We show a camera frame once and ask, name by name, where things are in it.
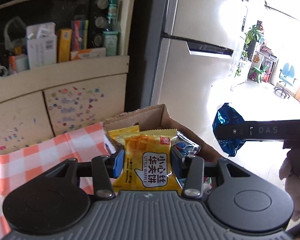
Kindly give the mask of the yellow waffle snack packet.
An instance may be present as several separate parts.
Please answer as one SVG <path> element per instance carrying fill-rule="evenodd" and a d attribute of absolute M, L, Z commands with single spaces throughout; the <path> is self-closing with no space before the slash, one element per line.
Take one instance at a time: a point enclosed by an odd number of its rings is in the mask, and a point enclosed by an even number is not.
<path fill-rule="evenodd" d="M 124 136 L 124 166 L 119 178 L 113 182 L 115 192 L 181 193 L 181 185 L 171 167 L 171 147 L 176 136 L 175 128 L 148 130 Z"/>

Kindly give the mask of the blue foil snack bag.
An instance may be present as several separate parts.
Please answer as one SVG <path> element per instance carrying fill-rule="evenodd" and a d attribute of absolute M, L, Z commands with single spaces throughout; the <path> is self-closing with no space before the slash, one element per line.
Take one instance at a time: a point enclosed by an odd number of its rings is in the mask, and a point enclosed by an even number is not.
<path fill-rule="evenodd" d="M 228 103 L 224 103 L 216 113 L 212 124 L 213 133 L 223 152 L 230 157 L 234 157 L 245 143 L 241 136 L 243 123 L 242 116 Z"/>

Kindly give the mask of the light blue snack packet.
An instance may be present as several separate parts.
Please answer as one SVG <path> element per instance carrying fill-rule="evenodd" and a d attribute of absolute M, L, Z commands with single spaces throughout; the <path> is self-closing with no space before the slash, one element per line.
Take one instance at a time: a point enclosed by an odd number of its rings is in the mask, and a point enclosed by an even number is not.
<path fill-rule="evenodd" d="M 173 146 L 176 147 L 183 156 L 189 154 L 196 155 L 202 148 L 199 144 L 195 143 L 179 131 L 177 132 Z"/>

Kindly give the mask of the cardboard box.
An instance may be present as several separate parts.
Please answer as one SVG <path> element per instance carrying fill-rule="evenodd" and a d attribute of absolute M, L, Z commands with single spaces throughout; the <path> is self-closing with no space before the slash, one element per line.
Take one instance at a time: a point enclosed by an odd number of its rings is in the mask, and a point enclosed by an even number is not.
<path fill-rule="evenodd" d="M 198 156 L 202 157 L 205 161 L 216 163 L 218 159 L 223 157 L 193 131 L 173 120 L 169 116 L 165 104 L 150 106 L 133 112 L 122 113 L 103 121 L 103 128 L 105 131 L 130 127 L 133 125 L 139 125 L 139 129 L 141 131 L 175 128 L 179 132 L 183 133 L 187 138 L 201 146 Z"/>

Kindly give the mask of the blue office chair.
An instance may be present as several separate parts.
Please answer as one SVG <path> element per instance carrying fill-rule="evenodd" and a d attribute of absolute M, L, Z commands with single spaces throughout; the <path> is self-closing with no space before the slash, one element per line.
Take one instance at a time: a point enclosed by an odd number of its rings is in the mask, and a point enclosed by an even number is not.
<path fill-rule="evenodd" d="M 294 74 L 295 74 L 294 67 L 288 63 L 285 63 L 283 68 L 280 70 L 280 74 L 279 74 L 279 79 L 280 82 L 283 83 L 283 86 L 280 87 L 276 85 L 274 87 L 274 92 L 275 93 L 281 92 L 280 96 L 283 96 L 284 98 L 290 98 L 290 94 L 288 93 L 286 87 L 287 85 L 291 87 L 294 85 L 294 82 L 296 81 Z"/>

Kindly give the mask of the beige cabinet with stickers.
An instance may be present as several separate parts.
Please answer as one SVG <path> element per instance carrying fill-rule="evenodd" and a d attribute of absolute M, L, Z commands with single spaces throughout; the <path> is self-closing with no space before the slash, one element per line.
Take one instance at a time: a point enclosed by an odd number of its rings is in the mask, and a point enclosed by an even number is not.
<path fill-rule="evenodd" d="M 0 155 L 122 113 L 134 0 L 119 0 L 115 56 L 68 61 L 0 80 Z"/>

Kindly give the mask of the green potted plant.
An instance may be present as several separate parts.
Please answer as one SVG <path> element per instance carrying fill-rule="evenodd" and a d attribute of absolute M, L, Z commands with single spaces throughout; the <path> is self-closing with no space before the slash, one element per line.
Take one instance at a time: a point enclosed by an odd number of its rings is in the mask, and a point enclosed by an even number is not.
<path fill-rule="evenodd" d="M 256 45 L 263 37 L 262 24 L 255 24 L 245 33 L 245 41 L 241 52 L 241 59 L 251 60 L 255 52 Z"/>

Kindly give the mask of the pink checkered tablecloth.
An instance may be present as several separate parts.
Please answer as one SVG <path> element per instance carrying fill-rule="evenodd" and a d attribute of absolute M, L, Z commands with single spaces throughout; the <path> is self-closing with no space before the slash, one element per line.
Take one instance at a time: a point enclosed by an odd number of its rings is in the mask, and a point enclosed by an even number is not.
<path fill-rule="evenodd" d="M 79 162 L 107 155 L 101 123 L 58 135 L 0 156 L 0 239 L 10 232 L 2 212 L 5 197 L 17 187 L 68 158 Z"/>

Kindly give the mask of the orange white flat box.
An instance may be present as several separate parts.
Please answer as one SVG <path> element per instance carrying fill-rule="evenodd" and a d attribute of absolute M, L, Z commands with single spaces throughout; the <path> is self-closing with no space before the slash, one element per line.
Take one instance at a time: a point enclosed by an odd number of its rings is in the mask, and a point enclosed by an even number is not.
<path fill-rule="evenodd" d="M 106 48 L 93 48 L 93 49 L 82 49 L 77 51 L 72 51 L 70 53 L 70 60 L 77 61 L 83 59 L 97 58 L 97 57 L 105 57 L 106 56 Z"/>

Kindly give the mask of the green glass bottle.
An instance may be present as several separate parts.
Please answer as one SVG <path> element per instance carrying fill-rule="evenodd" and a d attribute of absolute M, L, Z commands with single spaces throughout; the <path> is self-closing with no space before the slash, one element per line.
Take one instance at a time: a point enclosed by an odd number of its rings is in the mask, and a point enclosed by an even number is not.
<path fill-rule="evenodd" d="M 110 0 L 108 9 L 108 24 L 103 31 L 103 46 L 106 49 L 106 56 L 117 55 L 117 44 L 119 31 L 117 28 L 117 0 Z"/>

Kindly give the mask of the orange slim box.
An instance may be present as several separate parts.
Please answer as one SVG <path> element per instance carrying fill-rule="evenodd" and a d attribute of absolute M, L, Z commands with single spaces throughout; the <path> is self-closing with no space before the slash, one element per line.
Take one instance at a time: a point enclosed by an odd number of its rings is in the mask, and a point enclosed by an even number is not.
<path fill-rule="evenodd" d="M 64 28 L 59 30 L 58 63 L 67 62 L 70 59 L 71 35 L 72 30 L 70 28 Z"/>

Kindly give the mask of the white teal medicine box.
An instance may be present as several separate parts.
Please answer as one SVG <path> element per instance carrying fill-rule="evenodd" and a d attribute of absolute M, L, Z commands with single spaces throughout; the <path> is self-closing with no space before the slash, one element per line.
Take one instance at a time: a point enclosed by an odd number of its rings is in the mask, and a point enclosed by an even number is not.
<path fill-rule="evenodd" d="M 47 22 L 26 27 L 27 56 L 30 69 L 57 63 L 55 26 L 55 23 Z"/>

